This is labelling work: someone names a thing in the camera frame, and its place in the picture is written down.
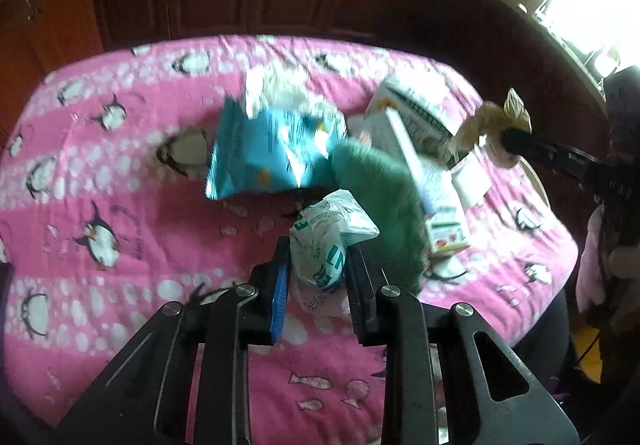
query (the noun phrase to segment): pink tablecloth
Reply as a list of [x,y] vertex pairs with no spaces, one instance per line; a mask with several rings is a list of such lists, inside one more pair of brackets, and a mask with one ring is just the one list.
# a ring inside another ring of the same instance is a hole
[[[347,54],[340,76],[316,63]],[[429,66],[449,88],[458,121],[480,103],[453,69],[354,44],[217,37],[154,44],[84,60],[35,91],[0,166],[0,261],[15,265],[6,313],[6,368],[15,392],[55,423],[124,342],[168,300],[205,282],[242,282],[287,234],[291,197],[204,198],[204,162],[226,94],[244,71],[280,59],[304,66],[308,87],[345,113],[361,112],[384,76]],[[467,272],[425,281],[420,299],[467,301],[508,342],[530,329],[572,271],[577,249],[523,172],[495,170],[468,213]],[[526,206],[542,222],[521,231]],[[251,417],[258,445],[368,443],[379,437],[382,349],[361,348],[342,319],[289,302],[274,348],[252,348]]]

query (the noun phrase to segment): blue snack bag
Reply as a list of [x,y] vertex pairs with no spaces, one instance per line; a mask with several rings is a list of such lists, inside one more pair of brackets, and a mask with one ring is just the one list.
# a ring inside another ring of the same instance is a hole
[[212,200],[251,190],[334,184],[329,155],[346,136],[344,118],[314,117],[264,108],[250,119],[241,104],[225,101],[205,195]]

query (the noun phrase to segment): green towel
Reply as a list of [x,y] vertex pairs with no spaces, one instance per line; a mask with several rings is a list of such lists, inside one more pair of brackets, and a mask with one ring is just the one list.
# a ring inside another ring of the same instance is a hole
[[380,230],[368,249],[374,250],[373,258],[389,283],[417,293],[427,235],[422,204],[406,165],[350,138],[335,147],[332,168],[338,187],[353,194]]

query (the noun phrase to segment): metal bolt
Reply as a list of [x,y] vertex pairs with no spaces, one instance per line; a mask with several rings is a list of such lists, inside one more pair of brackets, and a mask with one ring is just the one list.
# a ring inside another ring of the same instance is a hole
[[471,304],[461,302],[460,304],[456,304],[456,313],[463,317],[470,317],[474,314],[474,309]]
[[380,288],[380,293],[385,297],[397,297],[400,295],[400,288],[398,286],[394,286],[393,284],[385,284],[382,288]]
[[177,301],[171,301],[162,306],[162,313],[168,317],[173,317],[177,315],[182,310],[182,304]]
[[236,286],[236,295],[238,297],[251,297],[256,292],[253,284],[240,284]]

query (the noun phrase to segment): black pants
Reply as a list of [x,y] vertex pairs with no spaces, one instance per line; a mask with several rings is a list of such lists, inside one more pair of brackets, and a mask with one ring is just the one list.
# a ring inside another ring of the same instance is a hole
[[567,362],[577,362],[573,349],[566,298],[561,290],[513,351],[547,387],[549,379],[559,377]]

